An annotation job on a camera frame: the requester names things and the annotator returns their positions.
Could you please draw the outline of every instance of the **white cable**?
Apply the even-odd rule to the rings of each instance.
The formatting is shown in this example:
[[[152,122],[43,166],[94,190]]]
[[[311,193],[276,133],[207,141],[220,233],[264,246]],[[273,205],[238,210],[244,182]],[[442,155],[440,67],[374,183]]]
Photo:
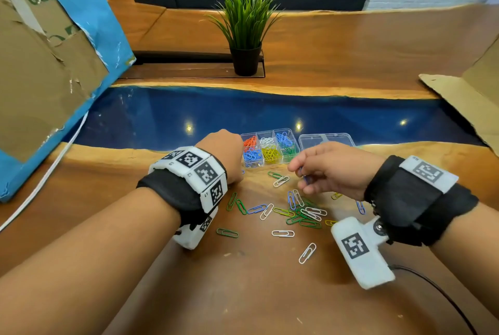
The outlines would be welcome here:
[[[55,167],[57,167],[57,165],[59,164],[59,161],[61,161],[62,157],[65,155],[65,153],[67,152],[67,150],[71,147],[71,145],[73,144],[74,140],[76,139],[76,137],[80,133],[80,130],[83,127],[83,124],[85,123],[85,121],[87,119],[87,116],[88,116],[88,112],[86,112],[85,115],[83,116],[83,119],[81,120],[81,123],[80,123],[80,126],[78,127],[78,130],[76,130],[76,132],[74,133],[74,135],[72,136],[72,138],[69,140],[69,142],[65,145],[65,147],[62,149],[62,151],[60,152],[60,154],[54,160],[54,162],[52,163],[52,165],[50,166],[50,168],[48,169],[48,171],[43,175],[43,177],[41,178],[41,180],[38,183],[38,185],[36,186],[36,188],[34,188],[34,190],[28,196],[28,198],[26,198],[24,200],[24,202],[21,204],[21,206],[19,206],[17,208],[17,210],[9,217],[9,219],[7,219],[3,223],[3,225],[0,226],[0,232],[2,232],[5,227],[7,227],[8,225],[10,225],[10,223],[14,219],[16,219],[19,214],[21,214],[21,212],[24,210],[24,208],[26,208],[26,206],[29,205],[29,203],[34,198],[34,196],[36,196],[38,194],[38,192],[40,191],[40,189],[43,187],[43,185],[45,184],[45,182],[47,181],[47,179],[52,174],[52,172],[55,169]]]

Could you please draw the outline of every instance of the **black cable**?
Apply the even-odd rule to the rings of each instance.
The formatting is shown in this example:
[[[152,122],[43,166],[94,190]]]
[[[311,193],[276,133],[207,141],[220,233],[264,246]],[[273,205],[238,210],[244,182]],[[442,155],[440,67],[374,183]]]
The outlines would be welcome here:
[[[463,320],[466,322],[466,325],[468,326],[468,328],[470,329],[471,333],[473,335],[478,335],[477,331],[475,330],[475,328],[473,327],[473,325],[471,324],[471,322],[468,320],[468,318],[466,318],[466,315],[463,313],[463,311],[459,308],[459,306],[452,300],[452,298],[449,297],[449,295],[447,293],[445,293],[443,291],[442,288],[440,288],[436,283],[434,283],[433,281],[431,281],[427,276],[425,275],[422,275],[421,273],[415,271],[414,269],[411,269],[411,268],[408,268],[408,267],[404,267],[404,266],[400,266],[400,265],[390,265],[388,266],[391,270],[395,270],[395,269],[401,269],[401,270],[406,270],[407,272],[411,272],[412,274],[416,275],[416,276],[419,276],[421,277],[423,280],[425,280],[426,282],[428,282],[430,285],[432,285],[436,290],[438,290],[446,299],[447,301],[449,301],[449,303],[454,306],[454,308],[456,309],[456,311],[459,313],[459,315],[461,316],[461,318],[463,318]]]

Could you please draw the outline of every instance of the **cardboard box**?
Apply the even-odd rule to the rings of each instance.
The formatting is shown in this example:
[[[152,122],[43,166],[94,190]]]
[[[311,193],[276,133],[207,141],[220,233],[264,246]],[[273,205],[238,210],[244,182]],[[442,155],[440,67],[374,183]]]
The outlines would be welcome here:
[[[106,0],[0,0],[0,201],[134,60]]]
[[[461,77],[419,78],[454,106],[499,156],[499,36]]]

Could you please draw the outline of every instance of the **wooden table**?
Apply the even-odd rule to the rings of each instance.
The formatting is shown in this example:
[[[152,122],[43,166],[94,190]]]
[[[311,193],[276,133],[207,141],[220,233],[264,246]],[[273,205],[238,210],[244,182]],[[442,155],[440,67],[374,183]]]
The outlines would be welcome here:
[[[125,23],[113,8],[123,27],[130,28],[130,11],[130,23]],[[264,46],[265,79],[166,76],[158,81],[118,83],[224,86],[296,95],[434,98],[417,81],[417,74],[459,73],[483,52],[489,40],[491,43],[493,36],[482,26],[499,32],[496,8],[468,6],[454,10],[372,16],[290,15],[269,32]],[[203,13],[158,8],[147,8],[147,13],[147,21],[154,25],[147,27],[137,20],[132,26],[130,37],[136,49],[175,46],[188,50],[193,49],[196,37],[204,50],[220,51],[224,47],[215,29],[199,27],[204,26],[199,23]],[[142,14],[138,10],[137,18]],[[392,14],[398,19],[389,19]],[[451,25],[444,24],[444,19]],[[437,45],[427,43],[432,38],[438,40]],[[496,205],[499,199],[499,163],[487,148],[436,142],[365,148],[385,155],[419,155],[460,175],[463,184],[489,205]],[[11,202],[1,207],[0,220],[5,220],[33,190],[59,150]],[[160,155],[147,150],[73,146],[32,204],[0,234],[0,275],[133,189]],[[284,173],[285,166],[272,170]],[[396,273],[395,282],[362,290],[329,229],[294,225],[294,238],[276,238],[271,230],[286,229],[285,217],[272,213],[262,222],[258,216],[243,216],[237,209],[225,210],[233,191],[246,207],[268,202],[286,205],[286,193],[296,186],[296,178],[292,176],[285,186],[275,189],[267,171],[249,170],[245,180],[231,188],[196,250],[182,250],[173,242],[165,247],[106,334],[469,333],[438,292],[404,272]],[[345,197],[333,201],[329,195],[322,195],[313,200],[328,208],[331,218],[371,218],[370,213],[361,217],[355,202]],[[240,237],[220,237],[215,234],[218,227],[236,230]],[[298,257],[310,242],[317,244],[317,251],[300,265]],[[383,245],[381,250],[388,262],[415,268],[437,282],[480,334],[499,333],[499,321],[428,249],[394,244]]]

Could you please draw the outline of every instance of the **person's left hand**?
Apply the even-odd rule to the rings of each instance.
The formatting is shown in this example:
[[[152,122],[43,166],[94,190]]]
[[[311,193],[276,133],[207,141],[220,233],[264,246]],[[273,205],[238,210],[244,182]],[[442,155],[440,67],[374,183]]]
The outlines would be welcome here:
[[[227,184],[242,180],[242,138],[227,130],[210,133],[196,144],[214,155],[227,170]]]

